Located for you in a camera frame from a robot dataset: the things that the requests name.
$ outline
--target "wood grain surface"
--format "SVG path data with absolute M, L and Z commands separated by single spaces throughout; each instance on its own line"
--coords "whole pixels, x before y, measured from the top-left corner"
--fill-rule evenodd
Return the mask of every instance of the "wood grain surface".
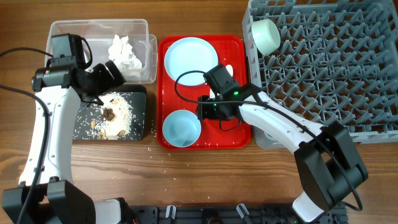
M 51 23 L 72 19 L 144 18 L 158 42 L 168 35 L 235 34 L 240 38 L 247 0 L 93 2 L 42 0 L 0 4 L 0 51 L 45 50 Z M 0 83 L 31 89 L 44 57 L 15 52 L 0 59 Z M 155 123 L 156 83 L 149 92 L 148 125 Z M 27 161 L 34 101 L 0 90 L 0 190 L 16 187 Z M 363 212 L 349 210 L 350 223 L 397 223 L 397 144 L 359 145 L 369 179 L 358 188 Z M 153 133 L 140 142 L 76 141 L 75 185 L 93 200 L 124 197 L 130 205 L 236 205 L 287 203 L 302 188 L 294 157 L 286 149 L 263 150 L 252 140 L 244 149 L 168 152 Z M 351 196 L 347 201 L 353 203 Z M 0 223 L 10 223 L 0 209 Z

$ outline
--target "transparent bin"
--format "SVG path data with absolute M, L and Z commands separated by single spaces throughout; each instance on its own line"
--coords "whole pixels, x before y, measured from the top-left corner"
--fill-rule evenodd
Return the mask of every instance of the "transparent bin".
M 153 83 L 157 71 L 157 41 L 154 35 L 148 34 L 148 23 L 145 19 L 90 19 L 75 21 L 55 21 L 51 25 L 47 39 L 46 52 L 52 53 L 51 36 L 59 34 L 77 34 L 84 37 L 93 53 L 93 66 L 109 60 L 108 49 L 113 43 L 114 35 L 129 36 L 132 51 L 142 62 L 141 69 L 125 69 L 121 73 L 127 83 Z

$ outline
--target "dish rack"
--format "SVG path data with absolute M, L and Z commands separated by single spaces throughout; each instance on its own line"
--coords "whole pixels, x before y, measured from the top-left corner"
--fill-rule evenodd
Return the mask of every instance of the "dish rack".
M 249 1 L 242 25 L 252 83 L 306 119 L 339 121 L 355 142 L 398 141 L 393 2 L 314 2 Z M 281 35 L 269 56 L 257 51 L 251 32 L 252 23 L 263 19 L 271 19 Z M 283 147 L 260 129 L 255 134 L 262 148 Z

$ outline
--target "blue bowl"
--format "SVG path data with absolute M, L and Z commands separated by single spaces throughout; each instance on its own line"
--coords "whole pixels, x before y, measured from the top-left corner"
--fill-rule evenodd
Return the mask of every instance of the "blue bowl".
M 198 117 L 187 110 L 170 113 L 163 122 L 163 136 L 175 147 L 188 147 L 195 143 L 201 132 Z

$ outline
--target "plastic container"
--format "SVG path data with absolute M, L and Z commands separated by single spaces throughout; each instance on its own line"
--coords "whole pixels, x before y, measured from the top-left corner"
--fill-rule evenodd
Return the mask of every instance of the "plastic container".
M 66 33 L 77 34 L 87 40 L 93 53 L 93 66 L 109 60 L 108 49 L 115 34 L 120 38 L 128 35 L 132 51 L 142 62 L 142 68 L 121 70 L 127 83 L 145 84 L 156 80 L 157 41 L 154 35 L 148 34 L 148 23 L 145 19 L 55 21 L 50 28 L 46 52 L 52 52 L 51 36 Z
M 345 125 L 354 142 L 398 141 L 398 18 L 391 0 L 250 0 L 243 35 L 251 81 L 299 116 Z M 278 50 L 262 55 L 252 24 L 272 20 Z M 255 128 L 257 145 L 283 147 Z
M 250 125 L 243 123 L 230 131 L 222 131 L 219 122 L 206 119 L 201 121 L 201 134 L 199 139 L 191 146 L 178 148 L 169 144 L 163 136 L 162 128 L 166 117 L 177 110 L 188 110 L 196 114 L 197 105 L 180 99 L 174 90 L 172 80 L 164 67 L 164 55 L 167 49 L 182 36 L 166 37 L 159 44 L 159 74 L 157 79 L 157 125 L 156 135 L 158 143 L 169 150 L 205 150 L 205 149 L 237 149 L 244 147 L 251 139 Z M 216 50 L 218 63 L 232 65 L 234 75 L 240 85 L 247 82 L 246 63 L 244 58 L 244 45 L 241 39 L 234 35 L 199 35 L 192 36 L 209 42 Z M 196 100 L 199 96 L 209 95 L 210 87 L 201 84 L 197 86 L 178 85 L 181 95 Z M 238 120 L 223 121 L 223 129 L 233 128 Z

